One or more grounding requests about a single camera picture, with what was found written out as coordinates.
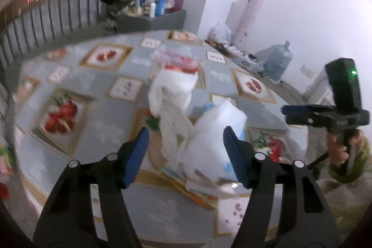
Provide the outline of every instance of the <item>metal screw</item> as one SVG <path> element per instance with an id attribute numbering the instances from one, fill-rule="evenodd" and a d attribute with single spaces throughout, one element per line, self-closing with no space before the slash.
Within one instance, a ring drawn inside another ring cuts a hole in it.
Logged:
<path id="1" fill-rule="evenodd" d="M 305 164 L 300 160 L 296 160 L 295 161 L 295 166 L 297 166 L 298 168 L 302 168 L 302 167 L 305 166 Z"/>
<path id="2" fill-rule="evenodd" d="M 109 160 L 109 161 L 115 161 L 115 160 L 117 160 L 118 159 L 118 155 L 116 154 L 116 153 L 109 153 L 108 155 L 107 155 L 107 160 Z"/>
<path id="3" fill-rule="evenodd" d="M 75 168 L 78 165 L 79 165 L 79 162 L 77 160 L 72 160 L 68 163 L 68 167 L 70 168 Z"/>
<path id="4" fill-rule="evenodd" d="M 266 159 L 266 155 L 264 153 L 261 153 L 261 152 L 255 153 L 254 157 L 257 160 L 260 160 L 260 161 L 263 161 L 263 160 Z"/>

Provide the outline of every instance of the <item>person's arm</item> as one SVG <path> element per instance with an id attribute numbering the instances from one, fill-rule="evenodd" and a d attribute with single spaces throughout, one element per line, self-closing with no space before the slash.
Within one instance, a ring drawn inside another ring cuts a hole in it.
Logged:
<path id="1" fill-rule="evenodd" d="M 363 174 L 367 162 L 371 160 L 370 144 L 363 131 L 359 130 L 358 134 L 350 139 L 350 144 L 356 145 L 356 157 L 352 171 L 349 175 L 338 175 L 335 168 L 345 163 L 349 155 L 346 153 L 346 147 L 337 143 L 336 137 L 333 134 L 327 134 L 327 146 L 330 157 L 329 174 L 335 180 L 344 184 L 359 178 Z"/>

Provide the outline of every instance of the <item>white bottle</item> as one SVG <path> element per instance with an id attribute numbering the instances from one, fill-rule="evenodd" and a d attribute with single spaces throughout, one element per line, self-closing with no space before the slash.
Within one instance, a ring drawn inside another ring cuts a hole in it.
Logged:
<path id="1" fill-rule="evenodd" d="M 138 15 L 142 14 L 143 0 L 136 0 L 135 13 Z"/>
<path id="2" fill-rule="evenodd" d="M 155 18 L 156 4 L 152 2 L 150 4 L 150 18 Z"/>

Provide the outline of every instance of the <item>blue bottle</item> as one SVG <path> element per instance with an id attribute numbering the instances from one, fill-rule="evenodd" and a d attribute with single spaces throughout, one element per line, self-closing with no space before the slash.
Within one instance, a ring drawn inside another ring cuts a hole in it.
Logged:
<path id="1" fill-rule="evenodd" d="M 293 59 L 292 52 L 288 49 L 290 42 L 287 40 L 283 45 L 274 46 L 274 51 L 269 55 L 264 64 L 266 76 L 273 82 L 278 83 Z"/>
<path id="2" fill-rule="evenodd" d="M 155 11 L 156 16 L 161 16 L 164 14 L 164 6 L 165 6 L 166 1 L 167 0 L 158 0 L 158 4 L 156 5 L 156 11 Z"/>

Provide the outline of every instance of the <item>metal railing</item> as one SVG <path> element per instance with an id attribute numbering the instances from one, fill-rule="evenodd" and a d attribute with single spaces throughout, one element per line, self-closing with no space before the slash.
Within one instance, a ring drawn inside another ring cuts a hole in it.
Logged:
<path id="1" fill-rule="evenodd" d="M 13 0 L 0 12 L 0 72 L 61 35 L 97 24 L 104 6 L 99 0 Z"/>

